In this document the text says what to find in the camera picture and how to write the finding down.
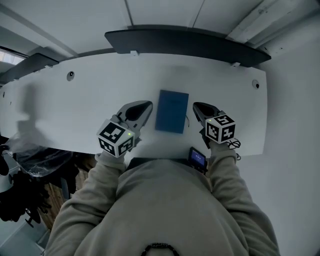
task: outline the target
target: blue notebook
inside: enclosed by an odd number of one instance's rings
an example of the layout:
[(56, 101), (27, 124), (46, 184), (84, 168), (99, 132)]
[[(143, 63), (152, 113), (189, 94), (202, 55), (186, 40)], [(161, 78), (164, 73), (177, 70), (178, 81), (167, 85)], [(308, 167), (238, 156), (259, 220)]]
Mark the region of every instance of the blue notebook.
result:
[(156, 112), (155, 129), (183, 134), (189, 94), (161, 90)]

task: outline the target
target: sleeve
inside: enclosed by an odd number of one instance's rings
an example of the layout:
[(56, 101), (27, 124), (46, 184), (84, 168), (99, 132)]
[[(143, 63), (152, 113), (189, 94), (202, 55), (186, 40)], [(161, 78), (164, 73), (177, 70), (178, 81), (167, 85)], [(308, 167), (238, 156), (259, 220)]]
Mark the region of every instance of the sleeve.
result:
[(97, 154), (83, 188), (66, 201), (57, 215), (46, 246), (46, 256), (73, 256), (116, 200), (118, 178), (125, 170), (124, 156)]
[(250, 256), (280, 255), (269, 218), (253, 202), (236, 166), (236, 153), (226, 144), (210, 143), (209, 178), (213, 196), (232, 215), (248, 245)]

